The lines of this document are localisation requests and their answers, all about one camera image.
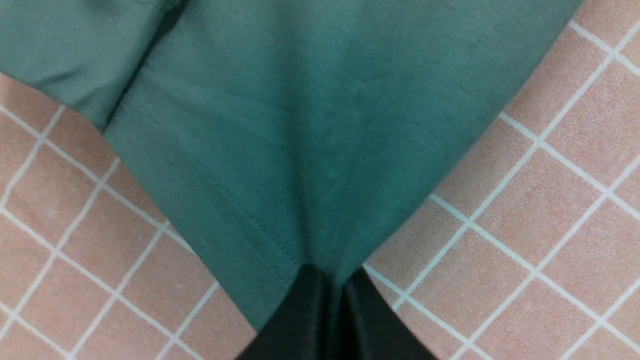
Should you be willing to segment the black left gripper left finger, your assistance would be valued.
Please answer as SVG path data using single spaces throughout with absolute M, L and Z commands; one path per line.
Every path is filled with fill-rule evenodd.
M 239 360 L 324 360 L 327 355 L 329 283 L 304 264 L 285 298 Z

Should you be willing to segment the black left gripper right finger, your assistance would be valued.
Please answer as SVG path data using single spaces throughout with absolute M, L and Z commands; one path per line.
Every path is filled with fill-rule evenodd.
M 341 360 L 436 360 L 393 312 L 365 269 L 343 286 L 340 302 Z

